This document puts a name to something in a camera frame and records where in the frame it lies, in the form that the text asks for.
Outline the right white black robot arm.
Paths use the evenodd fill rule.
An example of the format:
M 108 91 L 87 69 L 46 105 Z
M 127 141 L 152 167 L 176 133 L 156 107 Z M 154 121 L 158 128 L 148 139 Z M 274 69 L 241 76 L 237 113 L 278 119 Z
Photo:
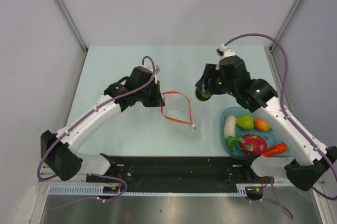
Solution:
M 244 61 L 236 55 L 224 56 L 217 64 L 206 64 L 195 84 L 201 101 L 228 94 L 237 103 L 262 118 L 289 147 L 291 158 L 257 157 L 244 167 L 243 177 L 256 182 L 263 176 L 288 179 L 303 191 L 314 184 L 336 161 L 336 147 L 318 141 L 285 109 L 277 91 L 263 79 L 252 79 Z

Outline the red fake pepper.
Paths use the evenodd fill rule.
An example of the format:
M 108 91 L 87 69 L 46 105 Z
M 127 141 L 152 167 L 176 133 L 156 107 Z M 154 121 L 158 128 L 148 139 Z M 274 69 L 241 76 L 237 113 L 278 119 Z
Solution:
M 225 139 L 225 144 L 230 152 L 237 146 L 246 154 L 259 156 L 267 150 L 267 143 L 264 138 L 255 134 L 247 134 L 243 137 L 229 137 Z

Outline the dark fake eggplant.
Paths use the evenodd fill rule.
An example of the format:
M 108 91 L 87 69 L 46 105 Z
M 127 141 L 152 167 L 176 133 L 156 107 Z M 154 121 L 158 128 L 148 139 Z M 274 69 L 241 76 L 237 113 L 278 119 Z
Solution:
M 199 101 L 208 101 L 212 97 L 212 94 L 196 89 L 195 96 Z

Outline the green fake pear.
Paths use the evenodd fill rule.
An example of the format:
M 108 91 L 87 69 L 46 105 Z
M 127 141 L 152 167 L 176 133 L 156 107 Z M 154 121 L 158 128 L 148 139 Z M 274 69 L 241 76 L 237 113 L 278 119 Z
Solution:
M 236 125 L 244 130 L 252 130 L 254 128 L 254 118 L 252 115 L 237 117 Z

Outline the white fake daikon radish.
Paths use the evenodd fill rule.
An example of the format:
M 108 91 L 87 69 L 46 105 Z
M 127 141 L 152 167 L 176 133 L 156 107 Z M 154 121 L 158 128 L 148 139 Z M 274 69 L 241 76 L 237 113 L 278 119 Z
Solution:
M 224 138 L 235 137 L 236 135 L 236 118 L 229 115 L 224 123 Z

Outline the clear orange zip top bag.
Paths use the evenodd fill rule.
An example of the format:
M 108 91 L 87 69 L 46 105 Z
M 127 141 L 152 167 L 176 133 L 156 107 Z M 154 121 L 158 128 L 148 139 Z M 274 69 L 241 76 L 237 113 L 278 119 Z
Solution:
M 182 141 L 199 141 L 202 137 L 201 121 L 191 99 L 179 91 L 162 93 L 165 106 L 161 114 L 167 121 L 170 134 Z

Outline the orange green fake mango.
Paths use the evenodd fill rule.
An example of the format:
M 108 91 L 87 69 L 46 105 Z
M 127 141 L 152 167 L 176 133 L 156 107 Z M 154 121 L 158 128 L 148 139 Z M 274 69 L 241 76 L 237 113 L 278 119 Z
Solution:
M 254 121 L 254 127 L 259 131 L 270 131 L 271 127 L 261 118 Z

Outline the orange fake carrot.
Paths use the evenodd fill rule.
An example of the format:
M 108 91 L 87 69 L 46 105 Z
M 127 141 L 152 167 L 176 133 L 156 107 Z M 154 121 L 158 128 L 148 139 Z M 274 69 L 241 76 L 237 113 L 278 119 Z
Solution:
M 262 154 L 262 156 L 272 157 L 272 156 L 279 155 L 279 154 L 282 154 L 282 153 L 286 152 L 287 149 L 288 149 L 288 147 L 285 143 L 280 143 L 280 144 L 277 144 L 277 145 L 273 146 L 272 148 L 266 150 Z

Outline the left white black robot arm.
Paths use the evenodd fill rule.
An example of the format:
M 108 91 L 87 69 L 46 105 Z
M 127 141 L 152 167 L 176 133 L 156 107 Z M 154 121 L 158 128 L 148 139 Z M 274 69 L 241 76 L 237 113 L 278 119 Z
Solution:
M 77 174 L 98 174 L 106 182 L 116 177 L 107 155 L 83 154 L 80 148 L 106 122 L 137 102 L 144 107 L 163 107 L 159 71 L 157 65 L 135 67 L 130 76 L 110 84 L 80 118 L 55 133 L 47 130 L 41 135 L 41 158 L 56 177 L 67 181 Z

